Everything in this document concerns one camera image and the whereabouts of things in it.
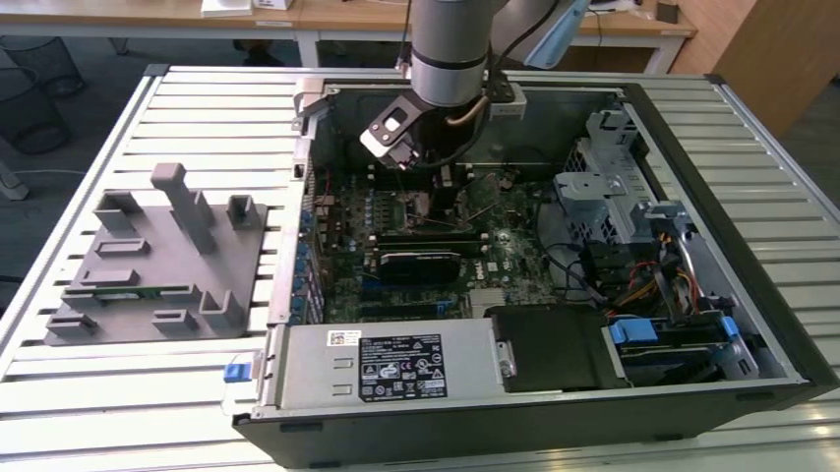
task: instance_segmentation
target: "table leg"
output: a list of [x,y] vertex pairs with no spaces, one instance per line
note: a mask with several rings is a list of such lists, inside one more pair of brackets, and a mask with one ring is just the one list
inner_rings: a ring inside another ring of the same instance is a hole
[[658,48],[645,67],[645,74],[668,74],[684,42],[685,37],[682,36],[664,36],[661,38]]
[[295,32],[298,41],[298,50],[300,51],[300,65],[303,67],[319,67],[318,59],[318,32],[311,30],[299,30]]
[[9,200],[23,200],[29,194],[29,187],[24,185],[3,162],[0,162],[0,194],[5,195]]
[[108,42],[111,43],[111,46],[115,49],[116,55],[124,56],[128,53],[128,38],[127,37],[109,37]]

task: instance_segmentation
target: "metal tabletop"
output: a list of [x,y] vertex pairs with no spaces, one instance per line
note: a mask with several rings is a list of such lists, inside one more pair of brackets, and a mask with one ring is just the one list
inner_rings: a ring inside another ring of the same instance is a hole
[[[296,139],[302,77],[394,78],[391,71],[172,67],[144,77],[0,322],[0,471],[279,471],[231,428],[254,404],[248,383],[224,389],[222,368],[264,347],[267,305]],[[726,86],[702,77],[511,73],[522,83],[638,82],[832,366],[840,365],[840,218]],[[250,193],[270,206],[248,337],[49,347],[40,343],[63,286],[88,251],[104,190],[164,205],[151,169],[178,161],[211,204]],[[668,191],[668,175],[653,167]],[[750,415],[693,440],[442,459],[350,470],[717,471],[840,468],[840,391]]]

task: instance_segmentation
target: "warning label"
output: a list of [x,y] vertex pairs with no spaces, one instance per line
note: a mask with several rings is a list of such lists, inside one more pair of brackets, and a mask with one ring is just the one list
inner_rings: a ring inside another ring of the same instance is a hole
[[358,397],[362,401],[446,396],[439,334],[362,337],[358,359]]

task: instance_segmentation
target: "wastebasket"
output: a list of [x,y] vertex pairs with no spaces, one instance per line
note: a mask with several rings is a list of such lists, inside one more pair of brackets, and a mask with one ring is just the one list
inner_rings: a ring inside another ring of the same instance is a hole
[[24,154],[53,150],[69,139],[69,129],[32,69],[0,68],[0,137]]
[[67,96],[84,88],[84,80],[60,37],[0,36],[0,49],[15,64],[39,73],[49,96]]

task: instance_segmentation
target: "robotic arm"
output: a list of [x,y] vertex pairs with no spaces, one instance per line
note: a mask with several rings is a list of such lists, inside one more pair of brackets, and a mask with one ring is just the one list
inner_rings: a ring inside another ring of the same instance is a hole
[[[411,91],[360,136],[385,165],[434,169],[457,160],[478,140],[494,104],[513,100],[497,64],[511,57],[530,66],[554,67],[588,6],[589,0],[414,2]],[[509,44],[495,61],[491,37],[493,43]]]

